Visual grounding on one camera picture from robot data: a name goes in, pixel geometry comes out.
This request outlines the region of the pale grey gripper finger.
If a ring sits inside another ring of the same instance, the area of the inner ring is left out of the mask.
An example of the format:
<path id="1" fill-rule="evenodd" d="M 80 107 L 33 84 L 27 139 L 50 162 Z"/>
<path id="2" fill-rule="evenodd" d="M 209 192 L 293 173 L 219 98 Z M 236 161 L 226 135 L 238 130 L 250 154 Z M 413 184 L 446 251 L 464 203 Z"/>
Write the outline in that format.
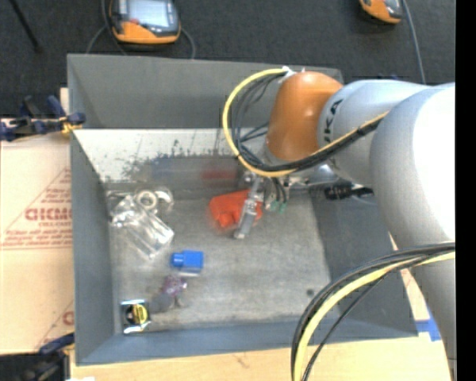
<path id="1" fill-rule="evenodd" d="M 246 226 L 250 229 L 261 217 L 263 204 L 256 200 L 248 200 L 246 209 Z"/>
<path id="2" fill-rule="evenodd" d="M 233 237 L 237 240 L 243 240 L 250 231 L 250 213 L 247 207 L 242 209 L 238 226 L 236 227 Z"/>

